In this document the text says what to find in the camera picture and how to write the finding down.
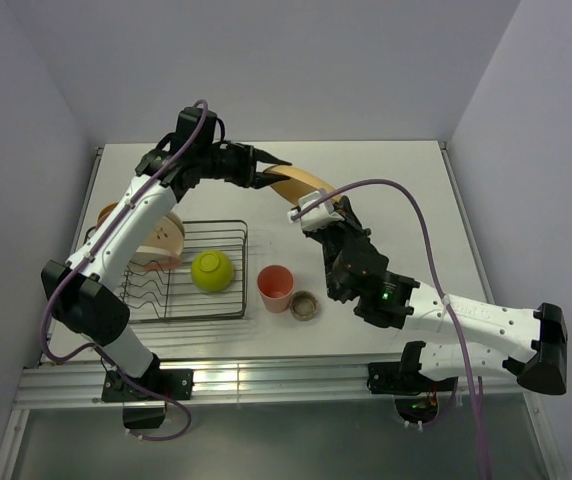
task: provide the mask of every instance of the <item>metal wire rack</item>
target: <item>metal wire rack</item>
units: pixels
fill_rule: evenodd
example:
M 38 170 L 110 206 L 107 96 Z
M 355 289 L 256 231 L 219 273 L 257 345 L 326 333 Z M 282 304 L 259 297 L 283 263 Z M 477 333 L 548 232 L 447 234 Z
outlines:
M 167 271 L 140 271 L 129 266 L 124 272 L 115 294 L 130 308 L 130 321 L 243 318 L 247 303 L 248 225 L 243 220 L 183 224 L 186 235 L 182 266 Z M 190 266 L 204 250 L 224 252 L 235 267 L 233 282 L 223 292 L 204 292 L 191 280 Z

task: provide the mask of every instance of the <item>dish rack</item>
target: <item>dish rack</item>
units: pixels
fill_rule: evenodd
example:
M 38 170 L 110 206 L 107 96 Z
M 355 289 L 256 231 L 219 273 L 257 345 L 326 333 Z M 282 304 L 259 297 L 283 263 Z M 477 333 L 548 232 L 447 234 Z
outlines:
M 140 271 L 129 266 L 124 272 L 114 293 L 128 305 L 130 321 L 243 318 L 247 304 L 248 225 L 243 220 L 182 223 L 186 234 L 179 268 Z M 190 266 L 204 250 L 224 252 L 235 267 L 232 283 L 222 292 L 204 292 L 192 282 Z

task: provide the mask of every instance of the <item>gray floor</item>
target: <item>gray floor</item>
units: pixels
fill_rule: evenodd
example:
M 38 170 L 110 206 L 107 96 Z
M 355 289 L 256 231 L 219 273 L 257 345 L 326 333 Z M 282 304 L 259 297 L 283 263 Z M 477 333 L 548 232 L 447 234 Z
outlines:
M 119 409 L 31 413 L 13 478 L 477 478 L 466 402 L 421 434 L 399 425 L 389 398 L 192 410 L 189 434 L 166 443 L 125 437 Z M 485 399 L 484 417 L 496 480 L 546 478 L 521 396 Z

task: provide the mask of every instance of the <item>red cup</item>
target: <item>red cup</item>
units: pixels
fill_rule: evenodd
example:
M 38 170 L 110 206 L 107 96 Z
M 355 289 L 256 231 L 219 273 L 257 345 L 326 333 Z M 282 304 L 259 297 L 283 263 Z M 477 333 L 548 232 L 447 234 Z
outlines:
M 269 265 L 257 275 L 257 288 L 271 313 L 280 313 L 288 308 L 295 289 L 293 272 L 281 265 Z

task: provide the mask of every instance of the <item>rack wire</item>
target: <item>rack wire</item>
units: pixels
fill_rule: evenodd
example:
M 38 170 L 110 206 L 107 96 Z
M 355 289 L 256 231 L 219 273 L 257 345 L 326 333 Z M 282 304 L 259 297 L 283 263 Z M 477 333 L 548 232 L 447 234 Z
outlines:
M 248 225 L 243 220 L 183 224 L 186 234 L 180 267 L 142 271 L 129 265 L 124 272 L 115 294 L 128 305 L 130 321 L 243 318 L 247 304 Z M 235 277 L 223 292 L 204 292 L 192 282 L 190 266 L 204 250 L 224 252 L 235 268 Z

